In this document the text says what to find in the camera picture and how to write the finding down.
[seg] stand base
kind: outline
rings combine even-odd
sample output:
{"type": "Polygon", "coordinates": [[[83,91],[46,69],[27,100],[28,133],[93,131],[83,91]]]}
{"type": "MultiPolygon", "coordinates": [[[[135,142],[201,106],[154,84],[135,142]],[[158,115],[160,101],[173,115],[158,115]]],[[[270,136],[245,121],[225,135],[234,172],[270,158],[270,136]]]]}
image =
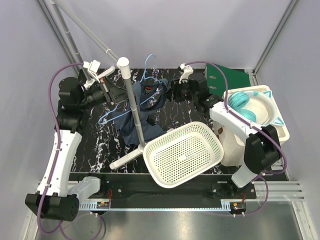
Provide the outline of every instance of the stand base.
{"type": "Polygon", "coordinates": [[[137,149],[135,149],[132,152],[128,153],[127,155],[119,158],[118,160],[112,162],[109,166],[112,170],[118,169],[121,166],[129,163],[133,159],[137,158],[138,156],[142,155],[143,152],[144,152],[144,149],[142,147],[140,147],[140,145],[139,145],[137,149]]]}

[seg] green folder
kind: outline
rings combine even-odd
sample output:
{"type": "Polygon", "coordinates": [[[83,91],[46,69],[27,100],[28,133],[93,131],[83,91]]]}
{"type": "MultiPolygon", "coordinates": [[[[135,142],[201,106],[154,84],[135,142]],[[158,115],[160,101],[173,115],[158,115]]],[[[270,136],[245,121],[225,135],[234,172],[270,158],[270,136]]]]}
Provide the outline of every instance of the green folder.
{"type": "MultiPolygon", "coordinates": [[[[248,73],[220,65],[217,66],[225,74],[229,90],[250,87],[250,76],[248,73]]],[[[214,66],[208,64],[205,68],[204,75],[206,77],[210,93],[222,97],[226,91],[226,84],[222,74],[214,66]]]]}

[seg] metal frame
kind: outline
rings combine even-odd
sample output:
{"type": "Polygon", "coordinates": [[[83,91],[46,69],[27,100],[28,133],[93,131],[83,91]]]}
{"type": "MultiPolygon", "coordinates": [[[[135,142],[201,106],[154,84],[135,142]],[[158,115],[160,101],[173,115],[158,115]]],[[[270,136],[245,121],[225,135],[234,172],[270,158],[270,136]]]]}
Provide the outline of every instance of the metal frame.
{"type": "MultiPolygon", "coordinates": [[[[37,4],[39,5],[39,8],[41,10],[41,12],[43,13],[47,23],[49,24],[51,30],[53,31],[54,36],[56,37],[59,45],[61,46],[66,58],[68,59],[68,61],[73,64],[76,63],[76,59],[74,58],[72,52],[70,51],[61,31],[59,30],[59,27],[55,21],[55,19],[53,18],[47,4],[45,3],[44,0],[35,0],[37,2],[37,4]]],[[[80,68],[79,66],[74,66],[73,70],[75,72],[76,75],[79,75],[80,72],[80,68]]]]}
{"type": "Polygon", "coordinates": [[[281,33],[282,29],[284,28],[285,24],[287,23],[290,15],[292,14],[293,10],[295,9],[295,7],[297,6],[298,2],[300,0],[291,0],[290,3],[288,4],[286,10],[284,11],[280,22],[278,23],[278,25],[276,26],[268,44],[266,45],[259,61],[257,62],[256,66],[253,69],[253,72],[255,75],[258,74],[262,64],[264,63],[264,61],[266,60],[269,52],[271,51],[272,47],[274,46],[279,34],[281,33]]]}

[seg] white wall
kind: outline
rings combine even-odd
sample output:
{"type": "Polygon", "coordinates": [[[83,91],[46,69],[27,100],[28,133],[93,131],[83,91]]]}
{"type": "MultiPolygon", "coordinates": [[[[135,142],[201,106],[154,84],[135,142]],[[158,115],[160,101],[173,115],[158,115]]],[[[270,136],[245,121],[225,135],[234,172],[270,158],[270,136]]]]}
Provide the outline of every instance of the white wall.
{"type": "Polygon", "coordinates": [[[320,1],[300,1],[258,72],[290,132],[283,146],[320,233],[320,1]]]}
{"type": "MultiPolygon", "coordinates": [[[[68,0],[64,1],[131,67],[176,68],[207,60],[252,69],[290,0],[68,0]]],[[[114,64],[68,17],[85,61],[114,64]]]]}
{"type": "MultiPolygon", "coordinates": [[[[2,3],[0,29],[0,232],[20,240],[26,194],[36,192],[54,141],[48,83],[68,62],[34,0],[2,3]]],[[[57,89],[52,98],[57,102],[57,89]]]]}

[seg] perforated basket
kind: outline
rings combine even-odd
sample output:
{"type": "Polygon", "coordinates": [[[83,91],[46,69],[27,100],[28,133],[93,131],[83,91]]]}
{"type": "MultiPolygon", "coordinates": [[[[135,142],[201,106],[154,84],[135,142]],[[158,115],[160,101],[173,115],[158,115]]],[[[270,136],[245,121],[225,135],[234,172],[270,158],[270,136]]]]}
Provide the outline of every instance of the perforated basket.
{"type": "Polygon", "coordinates": [[[143,150],[145,164],[157,184],[174,188],[220,163],[224,149],[202,122],[191,122],[153,141],[143,150]]]}

